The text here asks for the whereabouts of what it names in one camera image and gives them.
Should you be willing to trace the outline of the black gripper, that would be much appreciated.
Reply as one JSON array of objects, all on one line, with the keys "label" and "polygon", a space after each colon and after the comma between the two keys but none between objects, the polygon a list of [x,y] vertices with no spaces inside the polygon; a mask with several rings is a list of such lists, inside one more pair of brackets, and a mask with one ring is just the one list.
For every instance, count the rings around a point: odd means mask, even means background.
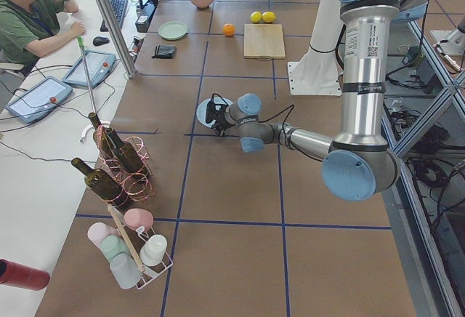
[{"label": "black gripper", "polygon": [[224,113],[217,113],[212,125],[212,129],[218,137],[224,137],[225,132],[230,128],[230,123],[226,120]]}]

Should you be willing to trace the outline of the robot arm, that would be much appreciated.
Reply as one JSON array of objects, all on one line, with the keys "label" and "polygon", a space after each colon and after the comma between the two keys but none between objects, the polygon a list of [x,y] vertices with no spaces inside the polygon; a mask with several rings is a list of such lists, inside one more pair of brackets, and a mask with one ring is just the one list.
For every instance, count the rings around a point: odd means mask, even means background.
[{"label": "robot arm", "polygon": [[340,94],[341,131],[334,137],[262,121],[259,97],[235,101],[213,94],[197,109],[199,122],[222,136],[236,128],[244,152],[276,143],[320,161],[326,187],[347,201],[362,201],[392,187],[398,157],[381,135],[389,27],[417,20],[427,0],[320,0],[309,49],[288,72],[298,95]]}]

